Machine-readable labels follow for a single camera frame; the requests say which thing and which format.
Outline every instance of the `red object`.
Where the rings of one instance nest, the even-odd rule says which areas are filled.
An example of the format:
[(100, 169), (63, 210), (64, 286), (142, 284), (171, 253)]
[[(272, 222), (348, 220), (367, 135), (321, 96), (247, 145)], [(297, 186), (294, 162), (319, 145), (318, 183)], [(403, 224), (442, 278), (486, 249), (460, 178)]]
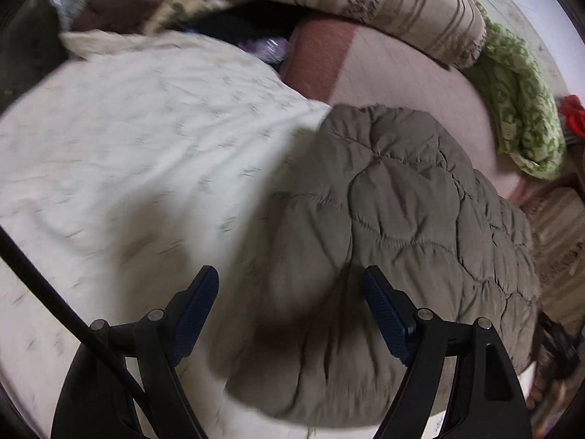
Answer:
[(585, 139), (585, 109), (575, 94), (566, 96), (559, 112), (566, 117), (566, 125), (577, 137)]

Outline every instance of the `white blanket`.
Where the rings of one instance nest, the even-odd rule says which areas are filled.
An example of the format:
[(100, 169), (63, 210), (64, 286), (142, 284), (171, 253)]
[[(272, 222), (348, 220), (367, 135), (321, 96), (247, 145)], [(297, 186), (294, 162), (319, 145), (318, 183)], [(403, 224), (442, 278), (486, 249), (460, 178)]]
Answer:
[[(329, 107), (211, 38), (64, 40), (87, 60), (65, 64), (0, 120), (0, 224), (88, 323), (136, 321), (202, 265), (217, 268), (218, 300), (178, 367), (210, 439), (373, 437), (375, 427), (314, 431), (261, 416), (224, 394), (208, 359), (230, 314), (222, 299), (261, 262), (265, 195)], [(0, 263), (0, 379), (43, 437), (77, 346)]]

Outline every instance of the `dark floor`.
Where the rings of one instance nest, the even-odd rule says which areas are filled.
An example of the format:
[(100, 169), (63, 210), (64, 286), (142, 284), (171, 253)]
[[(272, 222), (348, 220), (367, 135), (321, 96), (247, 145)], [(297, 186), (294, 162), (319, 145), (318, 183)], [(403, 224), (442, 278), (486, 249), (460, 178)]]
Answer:
[(27, 0), (0, 34), (0, 114), (67, 59), (57, 13), (48, 0)]

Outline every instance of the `gray quilted jacket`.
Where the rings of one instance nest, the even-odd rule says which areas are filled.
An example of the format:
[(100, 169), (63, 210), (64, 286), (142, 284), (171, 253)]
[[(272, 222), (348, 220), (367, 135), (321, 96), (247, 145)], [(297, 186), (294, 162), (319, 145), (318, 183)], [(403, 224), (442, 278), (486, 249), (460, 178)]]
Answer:
[(539, 296), (529, 225), (428, 113), (334, 108), (271, 203), (254, 340), (227, 383), (236, 399), (312, 426), (381, 422), (405, 369), (361, 295), (371, 264), (445, 320), (491, 319), (517, 371), (527, 365)]

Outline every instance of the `green patterned cloth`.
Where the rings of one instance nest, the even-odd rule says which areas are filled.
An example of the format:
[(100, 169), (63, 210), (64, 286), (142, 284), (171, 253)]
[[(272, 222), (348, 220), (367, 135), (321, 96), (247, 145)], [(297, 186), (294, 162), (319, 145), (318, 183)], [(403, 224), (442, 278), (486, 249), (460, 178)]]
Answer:
[(555, 98), (526, 42), (491, 21), (474, 1), (486, 21), (486, 45), (475, 65), (462, 72), (486, 102), (499, 151), (508, 153), (526, 173), (553, 180), (566, 151)]

